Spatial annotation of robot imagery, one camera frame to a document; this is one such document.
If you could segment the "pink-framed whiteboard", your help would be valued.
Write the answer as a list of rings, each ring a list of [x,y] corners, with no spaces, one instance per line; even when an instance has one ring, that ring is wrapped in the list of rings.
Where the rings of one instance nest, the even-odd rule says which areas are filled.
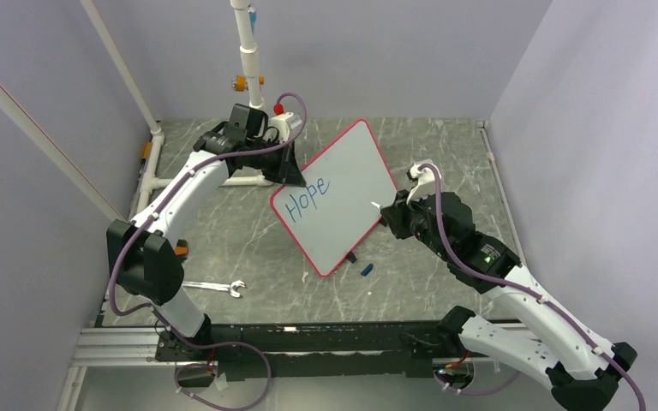
[[[379,223],[370,202],[390,205],[398,185],[365,119],[322,149],[302,175],[305,188],[280,187],[270,206],[314,271],[329,277]]]

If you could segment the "blue marker cap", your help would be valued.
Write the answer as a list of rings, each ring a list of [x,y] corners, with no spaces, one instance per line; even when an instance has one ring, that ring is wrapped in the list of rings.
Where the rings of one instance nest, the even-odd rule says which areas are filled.
[[[361,275],[363,277],[366,277],[374,268],[373,264],[368,264],[364,269],[361,271]]]

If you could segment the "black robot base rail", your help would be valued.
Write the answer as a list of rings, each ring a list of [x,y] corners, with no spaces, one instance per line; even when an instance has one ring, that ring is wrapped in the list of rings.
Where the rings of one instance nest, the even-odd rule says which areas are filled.
[[[448,363],[466,362],[465,349],[436,320],[213,325],[208,348],[162,331],[159,363],[209,363],[231,382],[249,378],[304,378],[401,374],[430,378]]]

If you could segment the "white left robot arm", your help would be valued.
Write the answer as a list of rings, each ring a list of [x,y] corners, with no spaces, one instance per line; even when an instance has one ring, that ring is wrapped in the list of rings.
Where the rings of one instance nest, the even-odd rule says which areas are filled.
[[[299,135],[273,126],[263,110],[235,104],[228,120],[199,137],[160,195],[130,220],[116,219],[106,230],[112,312],[133,312],[118,308],[117,288],[139,296],[143,303],[137,308],[151,309],[189,359],[205,357],[212,347],[211,320],[183,288],[176,243],[201,204],[238,170],[250,168],[269,182],[306,187],[293,144]]]

